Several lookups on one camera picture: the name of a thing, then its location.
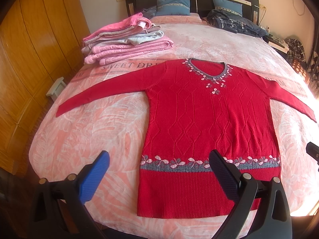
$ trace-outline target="v-neck collar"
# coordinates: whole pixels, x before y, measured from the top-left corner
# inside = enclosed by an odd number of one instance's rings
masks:
[[[213,76],[213,75],[209,75],[207,73],[205,73],[204,71],[200,70],[198,67],[196,67],[192,62],[191,60],[198,60],[198,61],[204,61],[204,62],[208,62],[208,63],[213,63],[211,61],[208,61],[208,60],[201,60],[201,59],[197,59],[197,58],[189,58],[188,59],[188,64],[191,65],[196,71],[199,71],[200,73],[206,75],[207,77],[210,77],[211,79],[220,79],[220,77],[222,76],[225,76],[226,72],[227,72],[227,65],[226,63],[224,62],[220,62],[218,64],[224,64],[224,70],[219,74],[219,75],[216,75],[216,76]]]

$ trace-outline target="gray neckline trim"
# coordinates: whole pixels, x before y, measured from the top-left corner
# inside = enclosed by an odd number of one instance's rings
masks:
[[[197,59],[197,58],[193,58],[193,57],[192,57],[192,58],[187,59],[188,63],[189,63],[192,67],[194,67],[194,69],[196,69],[196,71],[199,71],[199,72],[201,72],[201,73],[205,74],[206,76],[208,76],[208,77],[210,77],[210,78],[218,79],[218,78],[220,78],[222,75],[226,74],[226,71],[227,71],[227,65],[226,65],[226,63],[225,63],[225,62],[220,62],[220,63],[218,63],[218,64],[223,63],[223,64],[225,65],[224,70],[221,72],[221,74],[219,74],[219,75],[217,75],[217,76],[213,76],[213,75],[209,75],[209,74],[205,73],[204,71],[202,71],[202,70],[198,69],[195,65],[193,65],[193,63],[191,62],[191,60],[192,60],[192,59],[194,59],[194,60],[198,60],[198,61],[209,62],[209,63],[215,63],[215,62],[211,62],[211,61],[208,61],[208,60]]]

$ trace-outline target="bedspread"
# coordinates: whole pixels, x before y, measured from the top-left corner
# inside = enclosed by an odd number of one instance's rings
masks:
[[[138,217],[137,190],[141,150],[148,126],[148,100],[143,92],[93,101],[55,118],[58,105],[103,80],[171,59],[199,58],[246,68],[283,88],[310,106],[318,105],[302,78],[262,39],[211,26],[166,24],[165,35],[175,46],[105,66],[84,65],[53,104],[32,142],[29,159],[40,177],[49,181],[79,173],[102,150],[110,153],[110,167],[85,206],[103,225],[135,235],[162,239],[211,238],[225,216],[201,219]],[[319,199],[316,161],[305,152],[309,141],[319,144],[319,128],[307,116],[271,100],[272,117],[281,154],[281,179],[291,211],[305,215]],[[251,211],[241,236],[252,223]]]

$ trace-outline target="white wall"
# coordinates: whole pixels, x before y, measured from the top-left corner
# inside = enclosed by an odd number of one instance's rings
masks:
[[[127,17],[125,1],[80,1],[91,32]],[[299,16],[292,5],[292,0],[259,0],[259,3],[267,8],[261,26],[268,26],[270,33],[281,38],[294,37],[299,39],[304,46],[306,58],[308,58],[311,53],[314,35],[314,18],[308,8],[306,7],[303,16]],[[299,14],[301,14],[304,8],[302,0],[294,0],[294,4]]]

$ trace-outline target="pink folded blanket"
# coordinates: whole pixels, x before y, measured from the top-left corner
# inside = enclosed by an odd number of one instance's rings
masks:
[[[136,46],[132,44],[107,45],[105,46],[106,50],[97,54],[88,55],[84,59],[84,62],[86,64],[93,64],[96,60],[98,60],[99,64],[104,66],[127,58],[166,50],[172,48],[173,45],[174,42],[166,36],[154,41],[144,42]]]
[[[90,36],[83,39],[84,44],[90,44],[102,36],[106,39],[115,39],[128,35],[139,33],[145,29],[149,29],[152,23],[149,19],[144,18],[142,13],[137,13],[124,19],[121,22],[106,25]]]

